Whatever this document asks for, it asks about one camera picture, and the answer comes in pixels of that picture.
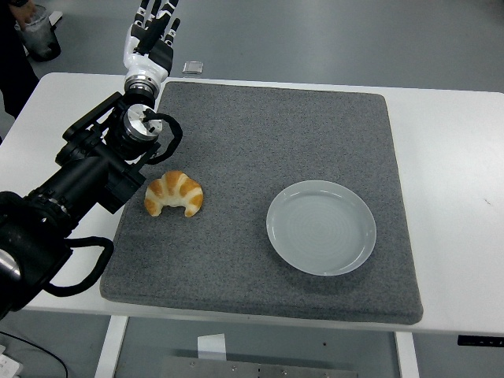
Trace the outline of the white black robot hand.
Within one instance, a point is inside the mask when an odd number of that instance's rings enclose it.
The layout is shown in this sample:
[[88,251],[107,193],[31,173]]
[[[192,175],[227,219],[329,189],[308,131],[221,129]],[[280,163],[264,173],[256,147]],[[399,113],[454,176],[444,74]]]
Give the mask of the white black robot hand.
[[129,28],[124,45],[123,62],[127,78],[149,76],[160,84],[170,75],[173,42],[180,19],[170,21],[178,5],[177,0],[155,1],[147,13],[149,1],[141,1]]

